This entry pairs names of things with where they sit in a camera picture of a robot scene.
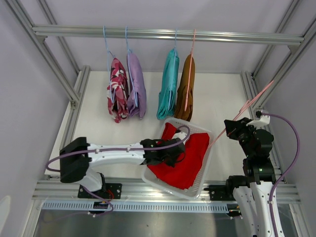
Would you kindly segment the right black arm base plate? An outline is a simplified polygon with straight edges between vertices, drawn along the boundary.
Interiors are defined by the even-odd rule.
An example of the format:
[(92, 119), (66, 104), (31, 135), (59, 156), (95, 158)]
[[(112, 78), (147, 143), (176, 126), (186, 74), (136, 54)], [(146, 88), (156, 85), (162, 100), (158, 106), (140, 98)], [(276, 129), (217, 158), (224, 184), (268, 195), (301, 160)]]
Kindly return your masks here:
[(235, 201), (233, 194), (225, 185), (209, 185), (203, 190), (209, 193), (211, 201)]

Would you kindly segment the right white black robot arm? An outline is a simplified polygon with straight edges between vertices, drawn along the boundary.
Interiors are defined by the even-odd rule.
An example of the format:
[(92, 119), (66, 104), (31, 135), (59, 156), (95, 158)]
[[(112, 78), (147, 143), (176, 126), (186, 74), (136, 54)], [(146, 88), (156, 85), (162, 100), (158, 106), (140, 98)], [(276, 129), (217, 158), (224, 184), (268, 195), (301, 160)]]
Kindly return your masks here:
[(273, 187), (277, 182), (270, 160), (274, 136), (261, 129), (260, 120), (224, 121), (227, 137), (239, 142), (244, 154), (244, 175), (229, 176), (225, 195), (235, 199), (250, 237), (284, 235)]

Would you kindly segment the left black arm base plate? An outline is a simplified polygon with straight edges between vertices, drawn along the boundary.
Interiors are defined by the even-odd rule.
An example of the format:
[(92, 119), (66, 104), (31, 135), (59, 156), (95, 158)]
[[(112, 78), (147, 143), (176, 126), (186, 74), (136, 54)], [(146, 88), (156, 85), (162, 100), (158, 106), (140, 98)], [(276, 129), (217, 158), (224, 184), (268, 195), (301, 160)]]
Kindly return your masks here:
[[(93, 192), (93, 194), (104, 198), (104, 199), (120, 199), (121, 198), (121, 183), (106, 183), (105, 190), (99, 190)], [(82, 185), (79, 186), (78, 198), (95, 198), (93, 195), (88, 193)]]

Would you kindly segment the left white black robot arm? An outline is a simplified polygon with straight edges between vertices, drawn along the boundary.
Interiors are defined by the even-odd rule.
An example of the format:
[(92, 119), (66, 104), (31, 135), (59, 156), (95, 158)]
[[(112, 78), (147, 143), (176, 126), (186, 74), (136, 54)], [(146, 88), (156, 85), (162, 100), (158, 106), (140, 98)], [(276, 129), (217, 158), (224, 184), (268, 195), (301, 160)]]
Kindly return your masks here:
[(62, 183), (79, 183), (95, 198), (106, 193), (105, 178), (93, 168), (110, 164), (159, 165), (174, 167), (178, 157), (185, 152), (180, 138), (167, 141), (145, 139), (139, 143), (119, 146), (101, 146), (79, 137), (60, 151), (60, 176)]

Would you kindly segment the red trousers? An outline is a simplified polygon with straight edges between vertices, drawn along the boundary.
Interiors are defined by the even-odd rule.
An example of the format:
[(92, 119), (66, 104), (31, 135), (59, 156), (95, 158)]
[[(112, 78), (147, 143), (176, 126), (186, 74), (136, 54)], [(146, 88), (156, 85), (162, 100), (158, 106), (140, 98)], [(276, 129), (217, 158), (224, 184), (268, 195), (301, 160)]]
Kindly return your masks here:
[(208, 133), (193, 133), (185, 143), (182, 153), (174, 167), (165, 163), (149, 165), (149, 170), (160, 180), (179, 189), (188, 189), (200, 171), (204, 155), (208, 149)]

